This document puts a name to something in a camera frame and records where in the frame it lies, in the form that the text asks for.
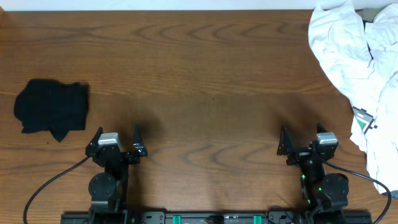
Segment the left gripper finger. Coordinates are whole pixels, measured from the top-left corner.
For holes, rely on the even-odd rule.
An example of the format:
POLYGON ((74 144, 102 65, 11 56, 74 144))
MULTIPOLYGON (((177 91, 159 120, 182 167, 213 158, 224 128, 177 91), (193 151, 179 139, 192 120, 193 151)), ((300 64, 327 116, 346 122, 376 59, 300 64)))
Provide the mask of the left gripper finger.
POLYGON ((141 138, 141 135, 139 132, 139 127, 137 124, 134 125, 133 146, 136 149, 136 151, 140 157, 147 156, 147 148, 144 144, 144 141, 141 138))
POLYGON ((96 156, 98 154, 98 151, 100 149, 98 141, 102 134, 103 134, 103 128, 99 127, 93 139, 86 146, 85 154, 87 156, 96 156))

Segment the white t-shirt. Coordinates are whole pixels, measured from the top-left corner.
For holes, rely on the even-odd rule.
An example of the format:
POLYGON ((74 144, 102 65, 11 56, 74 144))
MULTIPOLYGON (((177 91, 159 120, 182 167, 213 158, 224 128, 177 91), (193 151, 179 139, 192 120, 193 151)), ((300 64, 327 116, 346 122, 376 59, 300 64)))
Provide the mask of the white t-shirt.
POLYGON ((386 154, 389 140, 376 118, 394 53, 371 39, 368 32, 374 26, 363 23, 351 1, 330 10, 316 6, 308 43, 327 78, 353 108, 351 140, 368 154, 386 154))

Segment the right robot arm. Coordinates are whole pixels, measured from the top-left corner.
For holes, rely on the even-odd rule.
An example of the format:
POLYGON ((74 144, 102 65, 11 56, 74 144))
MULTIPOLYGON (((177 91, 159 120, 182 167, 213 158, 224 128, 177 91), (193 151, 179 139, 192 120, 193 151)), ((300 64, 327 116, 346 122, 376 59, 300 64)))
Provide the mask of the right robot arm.
POLYGON ((333 132, 317 125, 317 138, 307 147, 294 146, 285 126, 281 127, 278 156, 286 156, 288 166, 301 170, 302 196, 308 208, 294 215, 294 223, 344 222, 342 208, 348 205, 349 181, 340 173, 327 174, 327 160, 335 155, 338 140, 333 132))

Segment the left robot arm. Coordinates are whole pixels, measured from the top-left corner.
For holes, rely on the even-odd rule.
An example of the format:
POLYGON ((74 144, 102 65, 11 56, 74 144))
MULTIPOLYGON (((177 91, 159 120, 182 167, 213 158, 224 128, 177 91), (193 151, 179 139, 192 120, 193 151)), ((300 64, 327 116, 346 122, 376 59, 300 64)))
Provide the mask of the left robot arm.
POLYGON ((147 156, 147 149, 138 130, 134 127, 133 149, 123 152, 118 133, 104 133, 98 128, 87 145, 85 154, 104 168, 89 183, 91 195, 89 224, 136 224, 141 218, 139 212, 127 207, 129 166, 140 163, 147 156))

